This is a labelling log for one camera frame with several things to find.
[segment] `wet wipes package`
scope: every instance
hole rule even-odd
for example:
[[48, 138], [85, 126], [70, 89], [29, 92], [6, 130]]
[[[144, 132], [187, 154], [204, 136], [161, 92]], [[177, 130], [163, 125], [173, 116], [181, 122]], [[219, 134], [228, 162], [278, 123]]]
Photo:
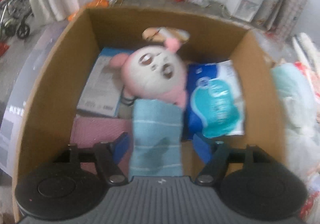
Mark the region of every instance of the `wet wipes package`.
[[244, 134], [244, 101], [232, 61], [190, 64], [187, 81], [189, 139]]

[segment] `cardboard box wall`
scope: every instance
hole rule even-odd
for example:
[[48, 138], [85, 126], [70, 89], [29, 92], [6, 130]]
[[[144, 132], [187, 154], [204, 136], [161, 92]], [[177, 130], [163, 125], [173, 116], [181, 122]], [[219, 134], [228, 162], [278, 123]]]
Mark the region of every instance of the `cardboard box wall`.
[[[142, 33], [149, 27], [171, 27], [190, 33], [178, 54], [195, 62], [232, 59], [245, 99], [245, 136], [229, 139], [233, 147], [256, 144], [284, 161], [284, 128], [280, 103], [263, 51], [252, 32], [221, 20], [194, 14], [138, 8], [95, 8], [80, 12], [62, 33], [41, 69], [25, 107], [13, 176], [19, 180], [52, 160], [69, 144], [76, 106], [91, 68], [107, 47], [138, 49], [149, 43]], [[203, 166], [183, 145], [185, 174]], [[14, 202], [16, 221], [19, 211]]]

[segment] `silver bolt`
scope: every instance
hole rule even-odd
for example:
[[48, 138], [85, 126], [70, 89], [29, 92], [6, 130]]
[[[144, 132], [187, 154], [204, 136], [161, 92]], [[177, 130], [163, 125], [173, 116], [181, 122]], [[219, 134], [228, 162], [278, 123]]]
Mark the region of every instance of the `silver bolt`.
[[109, 180], [112, 183], [120, 183], [125, 180], [125, 177], [123, 175], [112, 175]]
[[198, 177], [198, 181], [201, 183], [211, 183], [214, 181], [214, 179], [211, 175], [200, 175]]

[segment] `pink cloth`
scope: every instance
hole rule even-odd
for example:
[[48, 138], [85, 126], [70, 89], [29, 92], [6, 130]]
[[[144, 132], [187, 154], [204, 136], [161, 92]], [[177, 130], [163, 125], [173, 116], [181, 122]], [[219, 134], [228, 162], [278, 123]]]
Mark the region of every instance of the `pink cloth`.
[[[113, 142], [123, 132], [128, 132], [132, 138], [131, 120], [76, 116], [73, 122], [70, 143], [77, 144], [79, 148], [92, 147], [98, 142]], [[126, 176], [128, 176], [132, 147], [131, 141], [129, 150], [118, 164]], [[81, 168], [96, 173], [94, 163], [82, 163]]]

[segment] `plush toy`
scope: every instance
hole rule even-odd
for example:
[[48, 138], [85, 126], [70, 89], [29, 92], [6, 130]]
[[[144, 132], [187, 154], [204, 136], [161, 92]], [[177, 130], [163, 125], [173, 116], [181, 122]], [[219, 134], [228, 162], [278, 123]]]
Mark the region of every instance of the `plush toy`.
[[180, 42], [168, 38], [164, 45], [147, 46], [131, 55], [120, 53], [110, 60], [109, 66], [121, 68], [124, 98], [159, 99], [185, 109], [186, 69], [175, 54]]

